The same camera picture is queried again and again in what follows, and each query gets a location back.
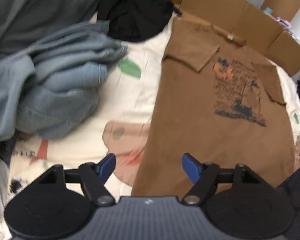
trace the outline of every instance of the black circular disc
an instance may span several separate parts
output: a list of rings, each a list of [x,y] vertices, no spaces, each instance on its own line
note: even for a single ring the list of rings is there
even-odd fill
[[[207,201],[209,220],[228,235],[243,239],[268,239],[291,224],[291,204],[271,192],[242,193],[227,190]]]
[[[79,193],[16,196],[5,208],[4,217],[14,235],[32,239],[59,239],[76,232],[88,219],[89,201]]]

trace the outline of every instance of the gray fabric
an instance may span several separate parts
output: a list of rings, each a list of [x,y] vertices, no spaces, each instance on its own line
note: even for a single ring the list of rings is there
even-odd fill
[[[56,139],[91,115],[107,69],[127,48],[108,22],[83,22],[0,60],[0,141],[15,129]]]
[[[89,20],[99,0],[0,0],[0,59],[71,24]]]

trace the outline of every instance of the gray ribbed surface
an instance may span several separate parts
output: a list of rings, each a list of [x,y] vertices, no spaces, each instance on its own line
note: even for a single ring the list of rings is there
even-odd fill
[[[79,239],[235,240],[238,238],[222,233],[208,222],[199,208],[183,206],[175,197],[122,197],[116,206],[99,208],[83,230],[65,238],[65,240]]]

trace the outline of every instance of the graphic print on t-shirt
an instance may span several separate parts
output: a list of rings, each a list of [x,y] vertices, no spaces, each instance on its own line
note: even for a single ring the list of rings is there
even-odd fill
[[[246,119],[266,127],[261,114],[260,86],[254,69],[219,58],[212,68],[217,96],[215,114]]]

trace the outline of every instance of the green leaf print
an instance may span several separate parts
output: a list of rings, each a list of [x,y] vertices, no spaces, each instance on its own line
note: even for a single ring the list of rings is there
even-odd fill
[[[132,77],[135,77],[135,78],[138,78],[138,79],[141,78],[141,69],[140,69],[140,67],[128,58],[125,58],[124,60],[122,60],[119,63],[118,68],[120,68],[122,73],[125,73],[129,76],[132,76]]]

